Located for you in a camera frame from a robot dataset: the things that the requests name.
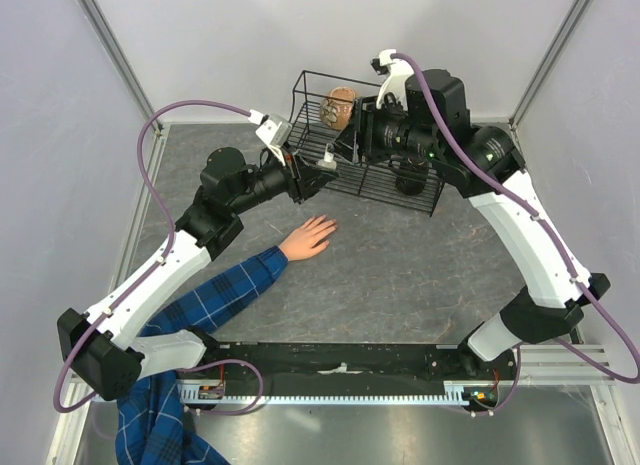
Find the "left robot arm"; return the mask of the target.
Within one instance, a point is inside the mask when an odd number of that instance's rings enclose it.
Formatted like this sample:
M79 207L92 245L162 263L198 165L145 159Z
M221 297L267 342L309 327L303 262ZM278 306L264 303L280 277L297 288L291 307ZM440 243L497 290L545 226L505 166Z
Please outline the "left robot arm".
M64 359L103 400L116 400L136 381L169 370L188 369L198 378L218 370L218 352L192 326L147 338L140 332L187 279L242 232L242 213L282 193L301 203L338 177L330 151L317 161L288 149L265 148L262 157L256 166L236 148L212 152L192 204L160 248L86 312L69 309L59 318Z

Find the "nail polish bottle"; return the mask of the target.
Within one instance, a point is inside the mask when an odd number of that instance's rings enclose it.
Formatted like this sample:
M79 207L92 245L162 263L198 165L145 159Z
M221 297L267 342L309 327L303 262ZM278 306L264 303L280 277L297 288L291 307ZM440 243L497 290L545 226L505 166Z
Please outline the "nail polish bottle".
M317 162L317 164L323 168L329 170L336 170L337 163L334 158L334 146L332 143L328 143L325 146L323 157Z

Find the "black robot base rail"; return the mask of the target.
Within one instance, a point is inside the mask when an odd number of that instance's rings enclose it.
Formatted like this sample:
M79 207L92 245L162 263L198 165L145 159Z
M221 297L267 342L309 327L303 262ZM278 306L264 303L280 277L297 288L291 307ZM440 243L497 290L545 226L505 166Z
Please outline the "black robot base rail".
M193 408L217 405L419 405L467 407L497 401L513 380L512 351L491 362L454 345L221 342L205 357L221 362L182 373L178 391Z

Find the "mannequin hand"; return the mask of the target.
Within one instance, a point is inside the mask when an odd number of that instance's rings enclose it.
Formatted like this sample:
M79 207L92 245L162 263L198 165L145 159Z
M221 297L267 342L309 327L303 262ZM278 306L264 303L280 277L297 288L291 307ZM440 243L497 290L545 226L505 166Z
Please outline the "mannequin hand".
M329 245L329 236L337 230L335 219L326 215L311 217L293 230L279 245L288 261L302 261L312 258Z

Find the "blue plaid sleeve forearm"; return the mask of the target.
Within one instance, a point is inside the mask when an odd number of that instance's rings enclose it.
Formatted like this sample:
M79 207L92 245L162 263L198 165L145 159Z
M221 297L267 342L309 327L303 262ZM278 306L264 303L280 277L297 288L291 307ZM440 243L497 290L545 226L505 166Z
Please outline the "blue plaid sleeve forearm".
M288 259L273 246L205 281L152 318L144 337L192 326L211 334L265 293ZM183 424L177 374L163 372L137 381L117 400L115 454L119 464L225 464L227 460Z

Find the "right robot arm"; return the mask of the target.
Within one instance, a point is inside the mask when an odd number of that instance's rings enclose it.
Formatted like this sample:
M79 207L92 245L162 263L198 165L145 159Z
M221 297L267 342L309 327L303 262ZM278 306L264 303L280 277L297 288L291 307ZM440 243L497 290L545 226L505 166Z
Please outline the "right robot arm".
M442 69L426 70L444 127L449 129L471 163L504 188L541 211L524 159L507 132L472 123L463 82ZM570 333L582 320L583 307L601 298L610 281L591 273L543 229L547 217L534 220L530 211L494 190L473 173L445 140L419 80L407 73L402 95L380 90L353 100L349 121L335 142L335 151L353 163L371 164L397 158L396 187L405 195L423 188L420 173L436 172L478 210L493 227L525 280L524 288L499 313L483 322L461 343L458 366L467 377L483 377L494 359L519 344L538 344Z

